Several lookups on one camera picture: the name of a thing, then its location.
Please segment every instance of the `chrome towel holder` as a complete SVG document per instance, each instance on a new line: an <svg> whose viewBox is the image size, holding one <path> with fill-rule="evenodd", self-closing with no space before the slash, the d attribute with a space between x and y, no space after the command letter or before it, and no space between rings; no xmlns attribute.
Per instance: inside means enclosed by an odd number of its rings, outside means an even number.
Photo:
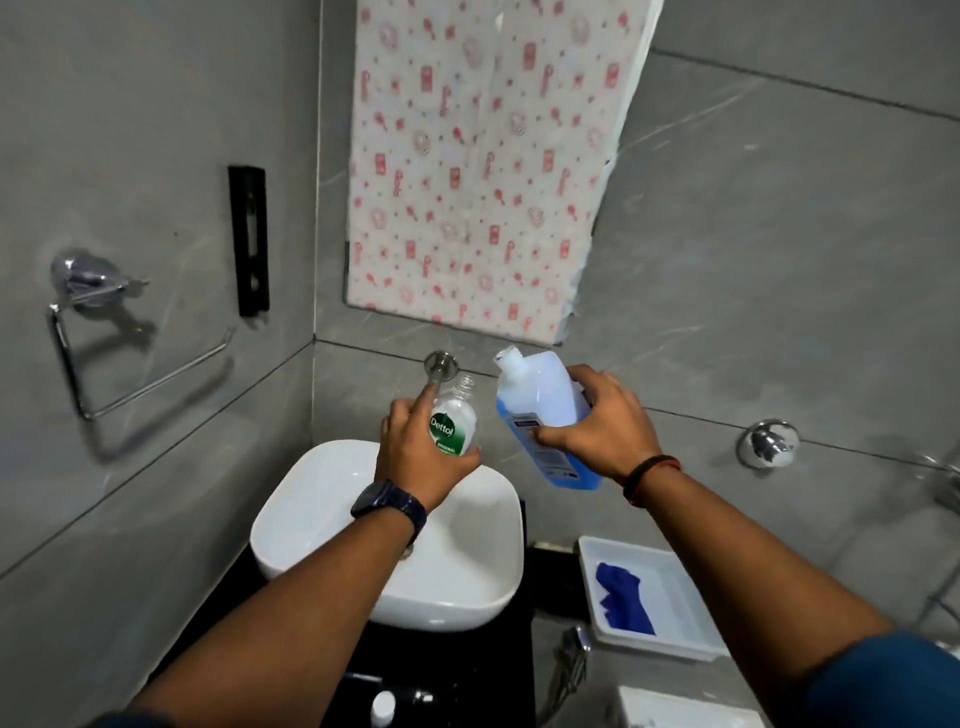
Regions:
<svg viewBox="0 0 960 728"><path fill-rule="evenodd" d="M130 295L138 293L143 286L149 283L146 279L135 279L124 276L120 271L104 258L97 257L87 251L68 251L54 258L50 266L50 275L58 300L47 308L50 329L54 337L54 345L63 365L73 408L77 415L93 422L118 407L122 407L133 400L153 392L157 387L166 384L175 376L179 376L188 369L193 369L212 356L216 356L230 345L235 329L230 327L224 334L223 340L208 352L190 359L172 372L130 392L123 397L112 401L99 409L91 408L86 401L80 377L73 361L73 351L66 336L63 323L63 312L67 308L83 310L84 308L99 308L106 305L117 305Z"/></svg>

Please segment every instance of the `blue plastic bottle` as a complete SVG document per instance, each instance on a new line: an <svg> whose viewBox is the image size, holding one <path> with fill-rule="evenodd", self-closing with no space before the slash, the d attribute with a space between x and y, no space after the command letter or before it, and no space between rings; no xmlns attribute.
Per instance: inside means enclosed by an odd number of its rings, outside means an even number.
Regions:
<svg viewBox="0 0 960 728"><path fill-rule="evenodd" d="M510 347L493 361L501 371L496 384L496 411L543 476L561 488L596 490L600 485L598 474L572 455L540 445L531 432L540 425L576 425L590 413L560 358L553 352L523 356L516 347Z"/></svg>

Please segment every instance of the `green label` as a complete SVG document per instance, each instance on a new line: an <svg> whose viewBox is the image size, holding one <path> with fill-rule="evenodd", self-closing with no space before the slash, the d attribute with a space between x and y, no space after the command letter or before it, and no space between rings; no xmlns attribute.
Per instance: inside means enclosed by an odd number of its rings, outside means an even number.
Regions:
<svg viewBox="0 0 960 728"><path fill-rule="evenodd" d="M434 412L430 418L430 434L444 452L459 455L464 449L464 433L457 431L457 425L444 412Z"/></svg>

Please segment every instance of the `hand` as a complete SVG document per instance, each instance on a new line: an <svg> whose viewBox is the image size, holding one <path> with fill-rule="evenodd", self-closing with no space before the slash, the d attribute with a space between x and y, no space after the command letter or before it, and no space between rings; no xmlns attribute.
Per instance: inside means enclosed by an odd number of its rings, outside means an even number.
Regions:
<svg viewBox="0 0 960 728"><path fill-rule="evenodd" d="M636 466L663 454L653 423L636 395L609 372L598 374L586 364L566 370L584 386L593 411L576 425L538 427L534 437L541 445L569 452L595 473L622 486Z"/></svg>
<svg viewBox="0 0 960 728"><path fill-rule="evenodd" d="M480 448L457 457L430 436L430 413L437 385L428 384L414 400L394 400L380 424L376 480L390 478L432 512L453 487L480 467Z"/></svg>

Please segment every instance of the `white tray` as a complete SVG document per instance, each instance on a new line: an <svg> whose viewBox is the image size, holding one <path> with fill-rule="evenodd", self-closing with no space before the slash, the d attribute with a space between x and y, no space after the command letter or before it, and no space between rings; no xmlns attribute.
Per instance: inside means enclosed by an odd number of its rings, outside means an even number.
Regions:
<svg viewBox="0 0 960 728"><path fill-rule="evenodd" d="M581 536L578 543L590 616L600 642L702 662L730 657L707 605L677 554L592 536ZM597 565L601 562L622 567L639 578L640 604L653 624L654 635L616 629L608 624L600 605L607 590L596 580Z"/></svg>
<svg viewBox="0 0 960 728"><path fill-rule="evenodd" d="M662 692L619 688L618 728L763 728L757 711Z"/></svg>

